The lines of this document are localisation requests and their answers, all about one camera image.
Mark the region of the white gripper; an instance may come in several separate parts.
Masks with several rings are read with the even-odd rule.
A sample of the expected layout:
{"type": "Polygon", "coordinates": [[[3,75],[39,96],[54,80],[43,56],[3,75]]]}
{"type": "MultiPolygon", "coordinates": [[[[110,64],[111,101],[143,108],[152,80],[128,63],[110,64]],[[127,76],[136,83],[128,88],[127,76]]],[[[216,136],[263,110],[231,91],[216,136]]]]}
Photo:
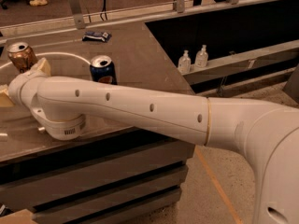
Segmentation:
{"type": "Polygon", "coordinates": [[[31,107],[38,85],[51,76],[51,68],[48,60],[43,57],[31,67],[31,70],[18,75],[9,86],[0,85],[0,107],[12,107],[14,103],[31,107]]]}

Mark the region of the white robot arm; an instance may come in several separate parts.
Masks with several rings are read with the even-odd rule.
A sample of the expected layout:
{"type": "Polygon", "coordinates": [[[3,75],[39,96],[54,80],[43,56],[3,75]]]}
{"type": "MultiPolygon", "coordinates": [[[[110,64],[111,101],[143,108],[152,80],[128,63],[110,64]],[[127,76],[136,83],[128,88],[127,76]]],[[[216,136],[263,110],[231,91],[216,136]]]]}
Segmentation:
{"type": "Polygon", "coordinates": [[[299,224],[299,109],[54,77],[46,59],[1,88],[58,140],[81,135],[88,115],[242,155],[255,175],[253,224],[299,224]]]}

